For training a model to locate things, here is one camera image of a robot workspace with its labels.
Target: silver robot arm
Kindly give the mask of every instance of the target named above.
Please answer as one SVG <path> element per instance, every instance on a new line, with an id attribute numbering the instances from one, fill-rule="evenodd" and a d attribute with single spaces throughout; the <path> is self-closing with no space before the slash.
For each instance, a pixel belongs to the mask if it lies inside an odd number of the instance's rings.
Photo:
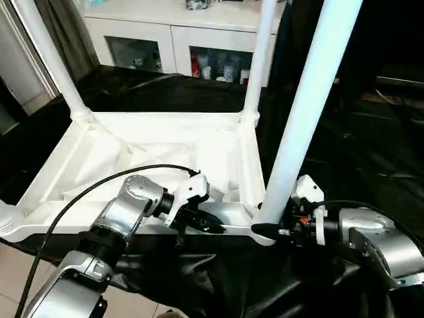
<path id="1" fill-rule="evenodd" d="M 142 218 L 161 217 L 171 227 L 178 223 L 181 229 L 183 223 L 184 228 L 189 225 L 200 231 L 222 233 L 219 220 L 204 219 L 201 211 L 193 208 L 208 197 L 209 184 L 202 174 L 183 182 L 174 195 L 144 176 L 129 176 L 90 230 L 80 233 L 78 249 L 66 255 L 23 317 L 102 317 L 107 302 L 101 294 Z"/>
<path id="2" fill-rule="evenodd" d="M 390 291 L 424 282 L 424 257 L 419 242 L 406 228 L 362 207 L 341 209 L 338 219 L 330 219 L 326 207 L 316 204 L 321 201 L 326 202 L 318 185 L 309 176 L 302 176 L 288 205 L 291 213 L 285 213 L 288 219 L 279 225 L 255 224 L 252 230 L 271 239 L 290 237 L 300 246 L 311 241 L 341 243 L 359 252 Z"/>

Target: black plastic sheet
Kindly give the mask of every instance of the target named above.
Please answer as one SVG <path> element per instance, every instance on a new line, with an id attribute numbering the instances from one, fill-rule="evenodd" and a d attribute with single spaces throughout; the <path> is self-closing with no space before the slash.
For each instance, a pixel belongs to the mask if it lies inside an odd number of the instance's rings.
<path id="1" fill-rule="evenodd" d="M 78 85 L 94 111 L 237 112 L 245 88 L 177 76 L 130 89 L 158 76 L 101 67 Z M 293 96 L 262 92 L 256 130 L 267 180 Z M 303 163 L 327 199 L 378 206 L 424 237 L 423 116 L 383 103 L 348 102 L 333 91 Z M 16 203 L 70 124 L 57 98 L 0 139 L 0 198 Z M 137 236 L 113 285 L 178 307 L 190 317 L 393 317 L 376 275 L 333 246 L 268 248 L 247 237 Z M 35 254 L 42 235 L 10 244 Z M 43 258 L 58 264 L 78 244 L 54 235 Z"/>

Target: white vertical pole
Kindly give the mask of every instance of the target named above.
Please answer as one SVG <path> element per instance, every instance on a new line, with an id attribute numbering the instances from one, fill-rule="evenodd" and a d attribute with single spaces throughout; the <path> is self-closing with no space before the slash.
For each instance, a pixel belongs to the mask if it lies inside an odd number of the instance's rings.
<path id="1" fill-rule="evenodd" d="M 278 223 L 317 127 L 362 0 L 325 0 L 261 210 L 253 223 Z"/>
<path id="2" fill-rule="evenodd" d="M 69 73 L 48 34 L 34 0 L 12 0 L 13 6 L 54 83 L 71 109 L 71 118 L 90 116 Z"/>
<path id="3" fill-rule="evenodd" d="M 262 0 L 260 24 L 258 28 L 256 46 L 250 67 L 249 82 L 247 84 L 246 99 L 244 100 L 244 113 L 242 119 L 259 119 L 258 104 L 262 78 L 264 77 L 266 57 L 270 49 L 270 39 L 276 0 Z"/>

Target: wall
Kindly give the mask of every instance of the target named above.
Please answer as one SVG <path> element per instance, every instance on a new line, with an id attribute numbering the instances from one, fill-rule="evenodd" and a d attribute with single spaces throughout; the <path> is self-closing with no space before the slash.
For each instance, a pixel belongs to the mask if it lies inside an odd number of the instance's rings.
<path id="1" fill-rule="evenodd" d="M 0 11 L 0 76 L 17 101 L 24 105 L 45 90 Z"/>

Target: black cable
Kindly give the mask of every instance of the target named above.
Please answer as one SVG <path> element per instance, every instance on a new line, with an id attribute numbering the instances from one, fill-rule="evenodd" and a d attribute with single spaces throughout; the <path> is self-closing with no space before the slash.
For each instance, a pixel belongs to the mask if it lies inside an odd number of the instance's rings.
<path id="1" fill-rule="evenodd" d="M 35 276 L 35 272 L 36 272 L 38 263 L 40 262 L 40 259 L 41 259 L 41 256 L 42 256 L 42 252 L 46 248 L 46 245 L 47 245 L 48 241 L 50 240 L 50 237 L 52 236 L 54 228 L 59 223 L 60 219 L 64 216 L 66 211 L 69 210 L 75 203 L 77 203 L 87 193 L 89 193 L 90 191 L 94 190 L 95 188 L 101 186 L 102 184 L 105 184 L 106 182 L 109 182 L 109 181 L 111 181 L 115 178 L 124 176 L 126 174 L 131 174 L 133 172 L 138 172 L 138 171 L 143 171 L 143 170 L 148 170 L 148 169 L 156 169 L 156 168 L 179 169 L 179 170 L 188 172 L 188 174 L 190 176 L 195 176 L 197 174 L 196 171 L 194 171 L 190 168 L 183 167 L 183 166 L 177 166 L 177 165 L 174 165 L 174 164 L 153 164 L 153 165 L 149 165 L 149 166 L 143 166 L 143 167 L 128 169 L 128 170 L 125 170 L 125 171 L 122 171 L 122 172 L 118 172 L 117 174 L 113 174 L 112 176 L 109 176 L 107 178 L 104 178 L 104 179 L 96 182 L 91 187 L 88 187 L 87 189 L 82 191 L 79 195 L 74 197 L 61 210 L 61 212 L 59 212 L 59 214 L 54 218 L 52 224 L 50 225 L 50 227 L 48 228 L 48 230 L 46 232 L 46 235 L 44 236 L 44 240 L 42 241 L 41 247 L 38 249 L 37 255 L 35 256 L 34 261 L 32 262 L 32 266 L 31 266 L 30 272 L 28 274 L 28 278 L 26 279 L 26 282 L 25 282 L 24 290 L 22 292 L 21 300 L 19 301 L 18 309 L 16 310 L 16 313 L 15 313 L 15 318 L 21 318 L 23 309 L 25 307 L 25 303 L 26 303 L 27 298 L 28 298 L 29 289 L 31 288 L 31 284 L 32 284 L 32 281 L 34 280 L 34 276 Z"/>
<path id="2" fill-rule="evenodd" d="M 400 230 L 402 230 L 418 247 L 418 249 L 421 251 L 421 253 L 423 253 L 423 246 L 421 241 L 411 232 L 411 230 L 409 230 L 403 223 L 400 223 L 398 220 L 396 220 L 394 217 L 389 216 L 386 212 L 384 212 L 383 210 L 381 210 L 378 207 L 375 207 L 371 204 L 365 203 L 365 202 L 360 202 L 360 201 L 355 201 L 355 200 L 325 200 L 325 201 L 321 201 L 321 202 L 313 202 L 312 206 L 314 207 L 319 207 L 321 205 L 331 205 L 331 204 L 347 204 L 347 205 L 353 205 L 355 207 L 366 207 L 370 210 L 373 210 L 381 215 L 384 215 L 385 217 L 388 217 L 389 219 L 391 219 L 394 223 L 395 226 L 397 228 L 399 228 Z"/>

